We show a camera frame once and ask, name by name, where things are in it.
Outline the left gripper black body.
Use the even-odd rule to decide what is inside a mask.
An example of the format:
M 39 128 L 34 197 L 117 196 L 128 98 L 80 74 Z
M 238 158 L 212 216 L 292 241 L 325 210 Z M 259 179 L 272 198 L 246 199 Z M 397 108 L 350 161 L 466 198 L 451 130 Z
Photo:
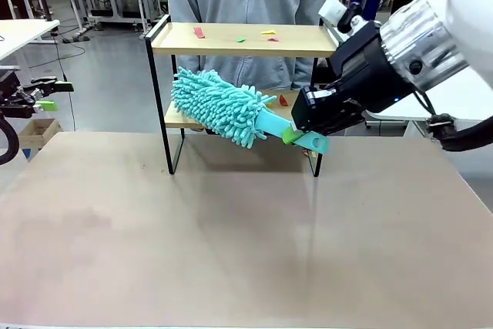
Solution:
M 23 85 L 14 69 L 1 70 L 1 117 L 32 117 L 37 113 L 32 96 L 36 81 Z

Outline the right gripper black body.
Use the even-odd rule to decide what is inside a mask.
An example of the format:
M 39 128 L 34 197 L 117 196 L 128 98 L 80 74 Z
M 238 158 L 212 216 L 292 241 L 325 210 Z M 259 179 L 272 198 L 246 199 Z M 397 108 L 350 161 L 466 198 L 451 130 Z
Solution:
M 368 22 L 314 68 L 300 89 L 291 115 L 303 131 L 329 135 L 364 121 L 363 112 L 381 112 L 414 91 L 385 55 L 380 27 Z

